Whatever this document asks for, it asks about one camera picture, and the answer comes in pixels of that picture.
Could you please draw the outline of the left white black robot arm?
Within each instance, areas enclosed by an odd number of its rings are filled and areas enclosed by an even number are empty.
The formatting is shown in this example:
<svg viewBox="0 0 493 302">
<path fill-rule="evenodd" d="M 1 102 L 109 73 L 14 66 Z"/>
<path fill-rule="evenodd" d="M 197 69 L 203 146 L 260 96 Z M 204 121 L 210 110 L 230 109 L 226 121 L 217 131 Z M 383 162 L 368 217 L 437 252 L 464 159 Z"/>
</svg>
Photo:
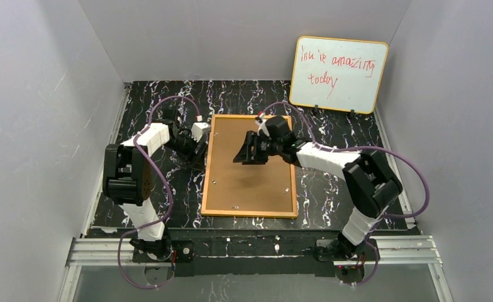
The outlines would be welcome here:
<svg viewBox="0 0 493 302">
<path fill-rule="evenodd" d="M 201 115 L 192 125 L 184 126 L 179 110 L 169 108 L 130 139 L 105 148 L 102 191 L 136 228 L 137 237 L 131 240 L 136 248 L 151 250 L 167 245 L 165 220 L 158 217 L 150 199 L 155 167 L 152 155 L 166 147 L 194 164 L 206 151 L 205 136 L 210 129 Z"/>
</svg>

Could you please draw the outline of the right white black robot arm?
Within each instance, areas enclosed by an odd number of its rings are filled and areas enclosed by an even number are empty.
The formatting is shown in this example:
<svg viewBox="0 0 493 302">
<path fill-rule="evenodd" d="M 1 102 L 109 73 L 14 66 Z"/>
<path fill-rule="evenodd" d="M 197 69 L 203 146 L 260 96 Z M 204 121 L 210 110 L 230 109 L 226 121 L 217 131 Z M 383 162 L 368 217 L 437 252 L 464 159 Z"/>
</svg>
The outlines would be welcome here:
<svg viewBox="0 0 493 302">
<path fill-rule="evenodd" d="M 263 165 L 270 156 L 300 168 L 316 169 L 345 181 L 353 202 L 348 222 L 326 250 L 339 257 L 360 252 L 369 233 L 402 193 L 402 183 L 376 148 L 342 151 L 296 136 L 281 116 L 256 118 L 258 130 L 247 131 L 233 162 Z"/>
</svg>

